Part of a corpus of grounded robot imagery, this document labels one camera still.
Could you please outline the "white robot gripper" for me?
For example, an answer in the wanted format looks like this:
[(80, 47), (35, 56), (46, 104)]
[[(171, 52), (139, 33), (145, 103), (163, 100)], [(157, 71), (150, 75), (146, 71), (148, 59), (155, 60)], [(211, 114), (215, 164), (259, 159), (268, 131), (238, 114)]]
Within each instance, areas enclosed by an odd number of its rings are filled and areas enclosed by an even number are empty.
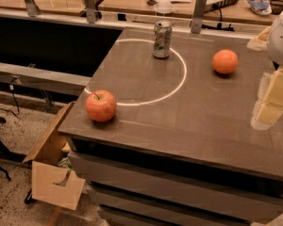
[[(271, 61), (283, 65), (283, 10), (273, 21), (247, 43), (255, 51), (267, 49)], [(258, 87), (251, 126), (256, 130), (267, 130), (283, 115), (283, 66), (273, 73), (264, 73)]]

